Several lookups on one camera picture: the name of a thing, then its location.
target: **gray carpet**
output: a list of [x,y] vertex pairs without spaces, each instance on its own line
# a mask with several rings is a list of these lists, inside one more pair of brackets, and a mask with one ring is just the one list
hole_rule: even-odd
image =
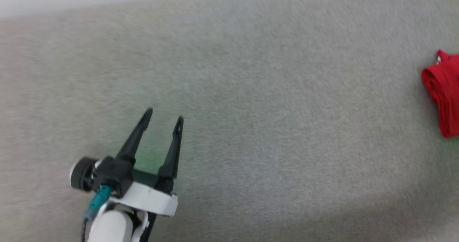
[[420,80],[459,0],[156,0],[0,22],[2,241],[78,241],[68,171],[139,166],[185,117],[174,218],[151,241],[457,241],[459,140]]

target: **robotic arm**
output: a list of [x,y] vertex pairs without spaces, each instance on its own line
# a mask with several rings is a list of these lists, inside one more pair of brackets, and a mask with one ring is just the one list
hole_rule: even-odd
[[84,157],[72,168],[70,185],[96,192],[83,215],[82,242],[87,222],[93,221],[88,242],[147,242],[157,215],[174,216],[178,200],[172,189],[179,166],[182,116],[177,120],[169,152],[157,175],[133,168],[152,111],[146,110],[115,158]]

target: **red towel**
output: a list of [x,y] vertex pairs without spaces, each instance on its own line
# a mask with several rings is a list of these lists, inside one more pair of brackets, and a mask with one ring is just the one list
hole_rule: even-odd
[[444,137],[459,135],[459,54],[439,50],[437,64],[422,71],[422,80],[438,106]]

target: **folded red fabric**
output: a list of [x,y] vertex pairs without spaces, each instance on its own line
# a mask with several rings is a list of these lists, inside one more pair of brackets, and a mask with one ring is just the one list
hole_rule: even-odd
[[437,64],[422,71],[421,77],[438,107],[444,137],[459,135],[459,54],[439,50]]

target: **cable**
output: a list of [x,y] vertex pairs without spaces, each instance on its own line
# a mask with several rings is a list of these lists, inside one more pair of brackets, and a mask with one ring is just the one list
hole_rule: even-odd
[[95,193],[90,204],[87,206],[83,219],[87,219],[91,223],[97,216],[98,211],[104,203],[108,201],[108,198],[112,195],[112,189],[107,185],[102,185]]
[[81,228],[81,242],[85,242],[86,238],[86,223],[87,223],[87,218],[83,220],[83,226]]

